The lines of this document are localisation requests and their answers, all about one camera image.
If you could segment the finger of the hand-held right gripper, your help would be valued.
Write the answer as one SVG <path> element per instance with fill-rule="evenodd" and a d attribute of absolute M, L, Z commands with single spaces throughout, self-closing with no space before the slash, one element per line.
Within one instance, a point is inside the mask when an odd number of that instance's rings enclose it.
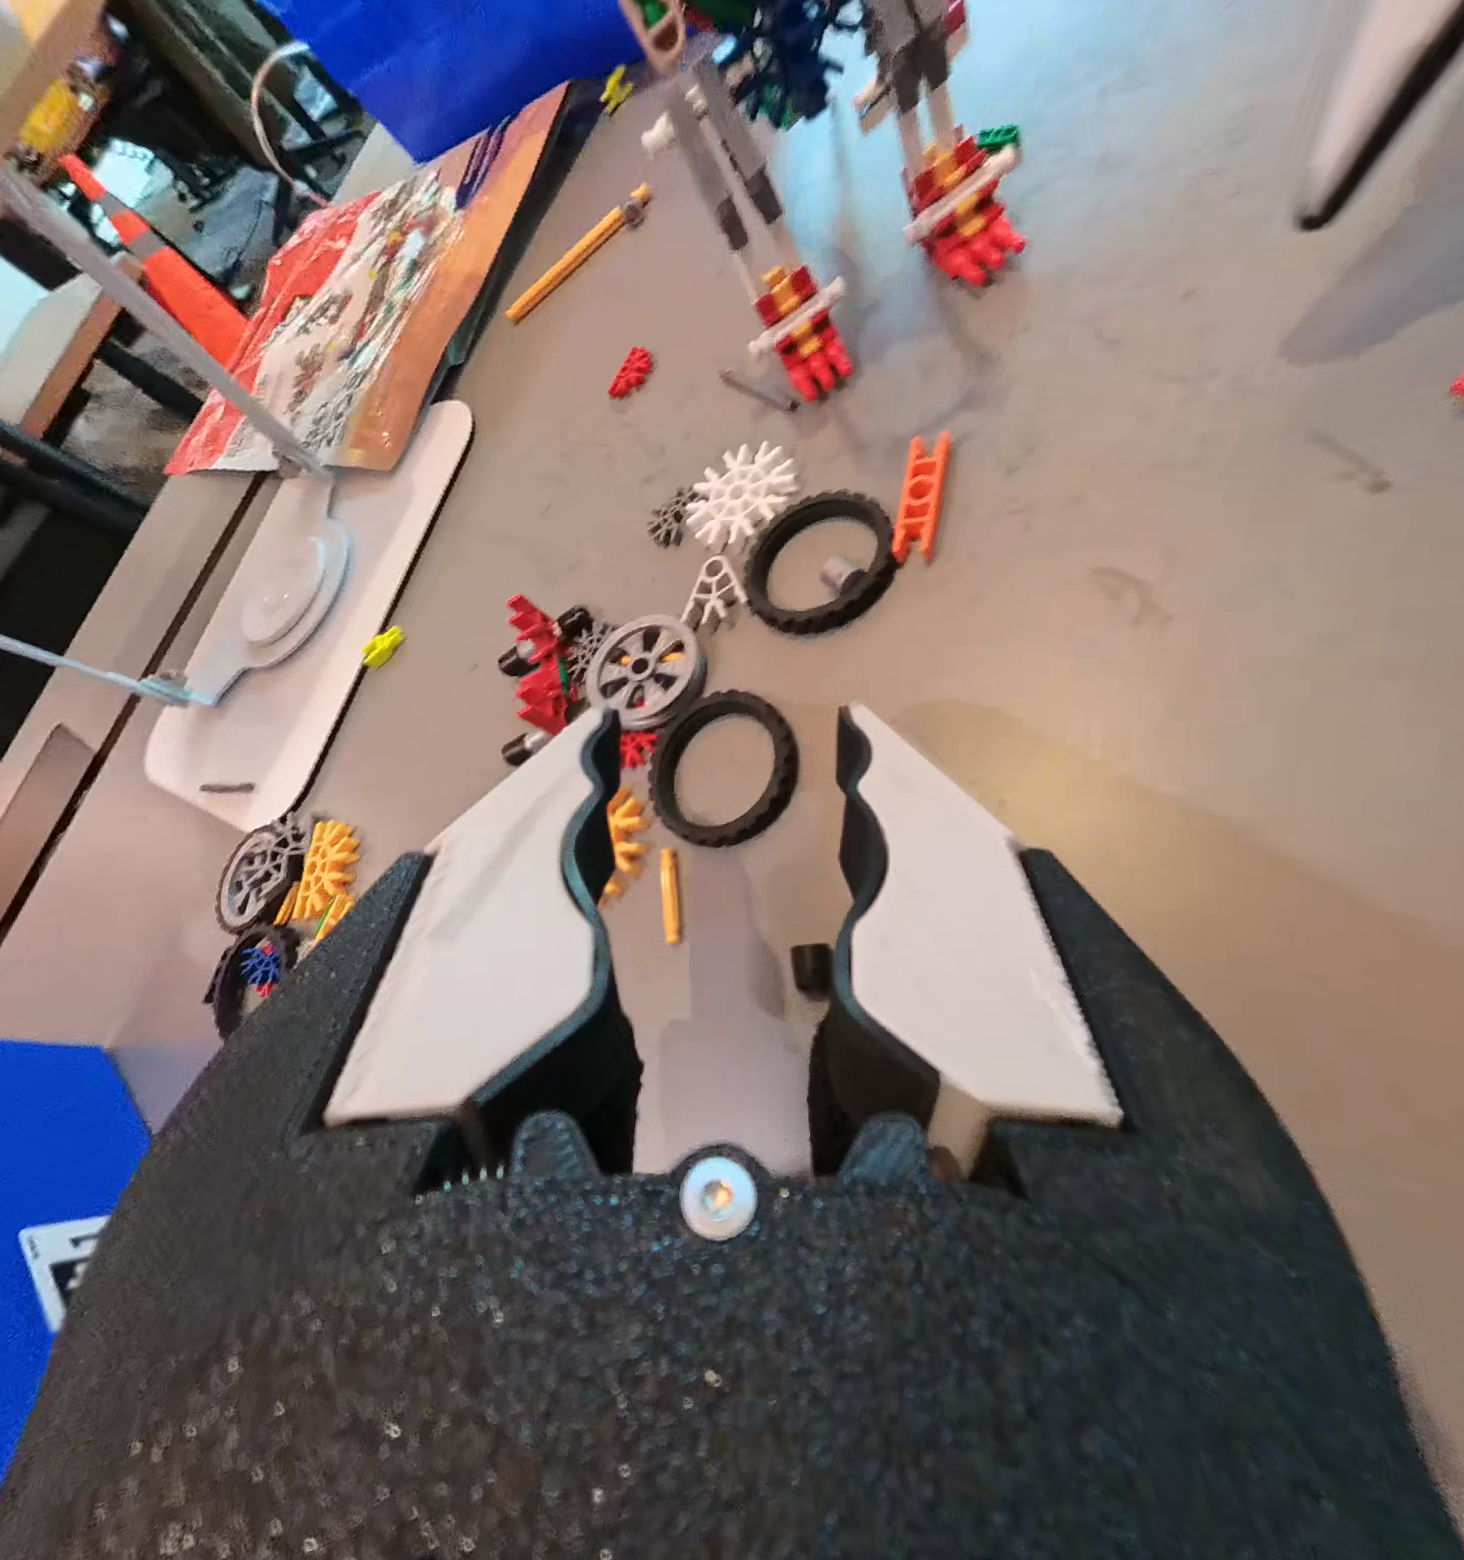
<path fill-rule="evenodd" d="M 1322 94 L 1298 229 L 1325 227 L 1464 48 L 1464 1 L 1366 1 Z"/>

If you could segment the orange snowflake connector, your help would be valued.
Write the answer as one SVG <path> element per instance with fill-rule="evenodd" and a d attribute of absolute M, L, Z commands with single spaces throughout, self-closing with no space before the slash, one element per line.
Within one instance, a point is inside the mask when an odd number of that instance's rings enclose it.
<path fill-rule="evenodd" d="M 621 786 L 606 803 L 606 828 L 611 847 L 611 874 L 601 903 L 616 899 L 641 872 L 648 854 L 652 827 L 648 805 L 630 786 Z"/>
<path fill-rule="evenodd" d="M 359 837 L 337 818 L 314 823 L 300 876 L 283 896 L 273 918 L 277 926 L 312 925 L 324 936 L 331 923 L 353 906 L 351 886 L 359 859 Z"/>

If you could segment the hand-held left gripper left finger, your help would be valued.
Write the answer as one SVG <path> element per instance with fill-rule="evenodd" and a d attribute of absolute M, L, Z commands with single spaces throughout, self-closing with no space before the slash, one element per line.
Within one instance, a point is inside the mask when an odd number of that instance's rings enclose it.
<path fill-rule="evenodd" d="M 430 840 L 324 1124 L 461 1117 L 503 1136 L 628 1088 L 599 909 L 619 735 L 614 712 L 584 712 Z"/>

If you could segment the multicolour toy model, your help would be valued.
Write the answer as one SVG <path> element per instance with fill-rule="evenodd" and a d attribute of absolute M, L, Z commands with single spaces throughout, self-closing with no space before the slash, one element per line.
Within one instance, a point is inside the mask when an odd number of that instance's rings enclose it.
<path fill-rule="evenodd" d="M 956 121 L 950 67 L 967 33 L 964 3 L 618 3 L 645 64 L 674 82 L 667 111 L 643 136 L 650 150 L 677 148 L 738 263 L 751 210 L 778 259 L 797 266 L 785 207 L 755 134 L 820 116 L 839 62 L 829 35 L 859 33 L 876 62 L 859 94 L 859 126 L 893 119 L 903 153 L 912 221 L 907 236 L 928 246 L 956 210 L 954 188 L 977 178 L 984 153 Z"/>

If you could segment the orange ladder connector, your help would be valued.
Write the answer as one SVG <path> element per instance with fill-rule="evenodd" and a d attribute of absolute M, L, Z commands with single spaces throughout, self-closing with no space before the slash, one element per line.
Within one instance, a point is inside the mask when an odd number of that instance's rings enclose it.
<path fill-rule="evenodd" d="M 949 430 L 939 432 L 934 440 L 917 435 L 910 442 L 893 524 L 891 557 L 896 565 L 915 555 L 927 563 L 935 557 L 952 447 Z"/>

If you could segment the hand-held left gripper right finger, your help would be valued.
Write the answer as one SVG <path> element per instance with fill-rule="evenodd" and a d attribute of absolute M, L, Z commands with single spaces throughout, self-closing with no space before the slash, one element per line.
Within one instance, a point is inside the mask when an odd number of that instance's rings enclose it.
<path fill-rule="evenodd" d="M 1124 1119 L 1020 842 L 863 703 L 839 708 L 839 864 L 851 892 L 819 1026 L 849 1124 L 979 1141 L 1001 1120 Z"/>

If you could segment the orange rod grey end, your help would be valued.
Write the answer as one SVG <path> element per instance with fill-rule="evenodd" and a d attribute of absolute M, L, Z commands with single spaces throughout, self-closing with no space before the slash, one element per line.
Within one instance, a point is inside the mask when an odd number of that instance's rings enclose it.
<path fill-rule="evenodd" d="M 523 322 L 537 307 L 550 298 L 565 281 L 569 281 L 589 259 L 592 259 L 604 244 L 611 242 L 621 232 L 638 227 L 652 204 L 652 187 L 636 185 L 628 197 L 616 207 L 598 219 L 586 232 L 572 242 L 565 253 L 527 286 L 515 302 L 505 310 L 505 318 L 511 324 Z"/>

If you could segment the tire with colourful hub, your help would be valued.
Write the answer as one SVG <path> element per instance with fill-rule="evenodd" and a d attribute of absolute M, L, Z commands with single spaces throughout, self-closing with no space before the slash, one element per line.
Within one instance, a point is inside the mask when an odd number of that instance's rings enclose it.
<path fill-rule="evenodd" d="M 202 1002 L 216 1036 L 228 1041 L 299 962 L 300 936 L 290 925 L 255 923 L 219 955 Z"/>

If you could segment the blue bin with sticker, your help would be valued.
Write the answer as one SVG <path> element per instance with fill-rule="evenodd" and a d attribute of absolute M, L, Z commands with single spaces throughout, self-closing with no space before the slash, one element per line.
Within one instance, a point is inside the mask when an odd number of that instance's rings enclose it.
<path fill-rule="evenodd" d="M 106 1051 L 0 1039 L 0 1482 L 71 1291 L 148 1141 Z"/>

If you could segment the black tire grey hub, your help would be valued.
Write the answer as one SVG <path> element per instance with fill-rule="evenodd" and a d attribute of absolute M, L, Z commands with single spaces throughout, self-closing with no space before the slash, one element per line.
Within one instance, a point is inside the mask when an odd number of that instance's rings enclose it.
<path fill-rule="evenodd" d="M 214 920 L 231 935 L 268 921 L 302 877 L 312 823 L 287 811 L 246 832 L 214 887 Z"/>

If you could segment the grey wheel hub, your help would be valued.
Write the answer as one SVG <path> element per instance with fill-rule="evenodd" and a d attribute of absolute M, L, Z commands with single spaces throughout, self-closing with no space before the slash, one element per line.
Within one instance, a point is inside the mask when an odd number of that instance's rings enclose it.
<path fill-rule="evenodd" d="M 643 614 L 604 634 L 586 668 L 586 698 L 623 730 L 658 730 L 702 693 L 707 658 L 692 627 L 670 614 Z"/>

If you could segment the black rubber tire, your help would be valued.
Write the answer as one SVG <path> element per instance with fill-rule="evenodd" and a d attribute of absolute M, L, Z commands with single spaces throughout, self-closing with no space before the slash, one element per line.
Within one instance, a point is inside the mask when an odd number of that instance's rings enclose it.
<path fill-rule="evenodd" d="M 790 609 L 770 595 L 770 575 L 783 548 L 805 530 L 831 521 L 866 526 L 874 540 L 871 562 L 841 585 L 839 594 L 819 605 Z M 773 631 L 810 638 L 831 634 L 871 611 L 898 570 L 893 555 L 893 521 L 874 499 L 856 491 L 831 489 L 787 504 L 758 535 L 746 558 L 743 590 L 748 609 Z"/>
<path fill-rule="evenodd" d="M 722 720 L 746 720 L 770 739 L 773 766 L 758 798 L 722 823 L 701 823 L 689 818 L 677 790 L 679 769 L 692 741 Z M 787 717 L 766 698 L 753 692 L 712 692 L 699 697 L 675 717 L 658 737 L 648 766 L 652 805 L 662 823 L 694 847 L 738 847 L 758 838 L 790 808 L 800 774 L 800 749 Z"/>

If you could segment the white snowflake connector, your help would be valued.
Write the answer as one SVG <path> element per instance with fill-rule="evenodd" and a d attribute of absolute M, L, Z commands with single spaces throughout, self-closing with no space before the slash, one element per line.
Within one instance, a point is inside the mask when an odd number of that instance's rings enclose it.
<path fill-rule="evenodd" d="M 724 450 L 690 489 L 685 533 L 714 553 L 744 551 L 797 491 L 797 464 L 782 445 Z"/>

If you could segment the blue plastic bin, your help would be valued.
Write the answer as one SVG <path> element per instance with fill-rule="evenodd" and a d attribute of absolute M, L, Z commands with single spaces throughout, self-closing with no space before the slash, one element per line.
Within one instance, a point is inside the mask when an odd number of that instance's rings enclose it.
<path fill-rule="evenodd" d="M 643 57 L 614 1 L 265 1 L 425 161 L 552 87 Z"/>

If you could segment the printed toy packet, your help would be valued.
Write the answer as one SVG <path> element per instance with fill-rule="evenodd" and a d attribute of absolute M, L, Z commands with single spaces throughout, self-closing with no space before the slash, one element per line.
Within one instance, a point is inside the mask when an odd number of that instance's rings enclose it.
<path fill-rule="evenodd" d="M 385 472 L 555 167 L 557 85 L 378 190 L 305 217 L 267 263 L 233 378 L 319 462 Z"/>

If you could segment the red yellow connector cluster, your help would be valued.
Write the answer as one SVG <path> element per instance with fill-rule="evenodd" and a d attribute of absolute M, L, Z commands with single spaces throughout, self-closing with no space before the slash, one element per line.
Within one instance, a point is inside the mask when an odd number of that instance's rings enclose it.
<path fill-rule="evenodd" d="M 949 281 L 983 290 L 1026 248 L 1001 195 L 1003 178 L 1021 161 L 1023 136 L 1015 123 L 954 143 L 927 143 L 923 163 L 905 188 L 912 217 L 907 241 Z"/>
<path fill-rule="evenodd" d="M 832 320 L 834 307 L 846 297 L 844 276 L 819 283 L 807 264 L 773 264 L 760 285 L 755 310 L 761 329 L 748 354 L 775 361 L 800 403 L 815 403 L 842 388 L 854 374 Z"/>

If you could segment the red rod black cylinder assembly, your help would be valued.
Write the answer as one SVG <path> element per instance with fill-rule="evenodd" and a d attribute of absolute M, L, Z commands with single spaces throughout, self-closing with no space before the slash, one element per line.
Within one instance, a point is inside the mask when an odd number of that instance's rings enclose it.
<path fill-rule="evenodd" d="M 586 670 L 599 644 L 599 624 L 582 604 L 550 616 L 525 594 L 511 594 L 508 626 L 513 641 L 500 656 L 498 670 L 515 681 L 518 715 L 527 724 L 501 749 L 503 761 L 515 769 L 564 734 L 571 715 L 584 705 Z"/>

